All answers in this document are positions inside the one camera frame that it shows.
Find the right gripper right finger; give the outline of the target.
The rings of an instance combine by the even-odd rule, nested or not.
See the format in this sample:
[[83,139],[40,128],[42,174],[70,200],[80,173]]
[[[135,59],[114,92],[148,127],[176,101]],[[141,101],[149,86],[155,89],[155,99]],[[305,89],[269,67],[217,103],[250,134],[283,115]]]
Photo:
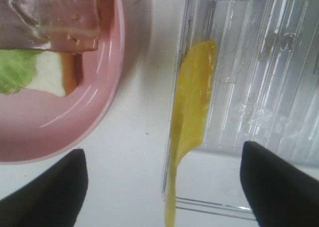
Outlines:
[[243,144],[241,186],[261,227],[317,227],[319,182],[254,141]]

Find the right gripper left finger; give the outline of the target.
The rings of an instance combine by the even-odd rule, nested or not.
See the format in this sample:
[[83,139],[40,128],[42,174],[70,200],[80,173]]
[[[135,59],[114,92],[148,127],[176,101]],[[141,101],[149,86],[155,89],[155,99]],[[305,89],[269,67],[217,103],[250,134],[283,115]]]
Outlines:
[[85,152],[74,149],[0,201],[2,227],[72,227],[88,189]]

